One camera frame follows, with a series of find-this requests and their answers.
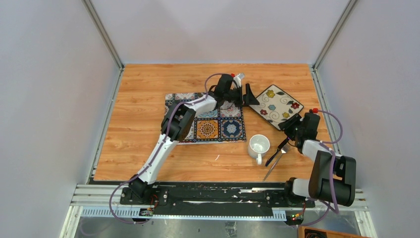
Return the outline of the square floral plate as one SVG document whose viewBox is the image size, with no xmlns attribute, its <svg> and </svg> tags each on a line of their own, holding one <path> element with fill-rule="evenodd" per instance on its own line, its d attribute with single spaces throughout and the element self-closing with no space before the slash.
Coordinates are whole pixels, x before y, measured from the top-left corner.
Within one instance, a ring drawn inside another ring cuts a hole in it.
<svg viewBox="0 0 420 238">
<path fill-rule="evenodd" d="M 304 108 L 302 103 L 274 84 L 263 90 L 256 99 L 259 105 L 250 105 L 250 108 L 278 130 L 281 130 L 282 123 Z"/>
</svg>

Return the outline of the colourful patterned placemat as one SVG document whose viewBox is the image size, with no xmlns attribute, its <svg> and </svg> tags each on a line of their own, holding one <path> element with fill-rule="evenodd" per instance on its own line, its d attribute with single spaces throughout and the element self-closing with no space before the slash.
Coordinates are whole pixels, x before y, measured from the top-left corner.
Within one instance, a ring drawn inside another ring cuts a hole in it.
<svg viewBox="0 0 420 238">
<path fill-rule="evenodd" d="M 194 118 L 188 135 L 180 144 L 230 143 L 246 140 L 242 108 L 224 102 L 220 108 Z"/>
</svg>

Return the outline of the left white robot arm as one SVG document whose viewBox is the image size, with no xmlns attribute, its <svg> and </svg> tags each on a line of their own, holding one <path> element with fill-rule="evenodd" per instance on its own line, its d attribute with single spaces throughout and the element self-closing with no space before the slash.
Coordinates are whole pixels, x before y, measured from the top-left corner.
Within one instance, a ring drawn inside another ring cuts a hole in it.
<svg viewBox="0 0 420 238">
<path fill-rule="evenodd" d="M 162 120 L 156 146 L 142 168 L 127 182 L 138 204 L 150 202 L 152 187 L 163 163 L 173 148 L 187 137 L 197 116 L 220 108 L 224 102 L 231 102 L 237 107 L 259 105 L 248 83 L 245 84 L 245 93 L 242 93 L 244 73 L 215 73 L 205 80 L 205 84 L 217 75 L 220 76 L 218 83 L 210 88 L 205 85 L 203 96 L 188 102 L 180 101 L 169 108 Z"/>
</svg>

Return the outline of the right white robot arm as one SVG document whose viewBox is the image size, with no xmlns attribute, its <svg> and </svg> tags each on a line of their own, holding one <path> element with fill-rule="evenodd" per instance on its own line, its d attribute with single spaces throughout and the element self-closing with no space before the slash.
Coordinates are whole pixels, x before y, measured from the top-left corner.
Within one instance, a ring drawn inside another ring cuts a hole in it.
<svg viewBox="0 0 420 238">
<path fill-rule="evenodd" d="M 320 116 L 314 111 L 292 116 L 279 123 L 279 129 L 294 141 L 298 152 L 313 161 L 309 179 L 289 178 L 286 181 L 283 200 L 295 207 L 306 199 L 331 202 L 334 210 L 338 205 L 351 206 L 356 193 L 356 160 L 333 151 L 327 143 L 317 139 Z"/>
</svg>

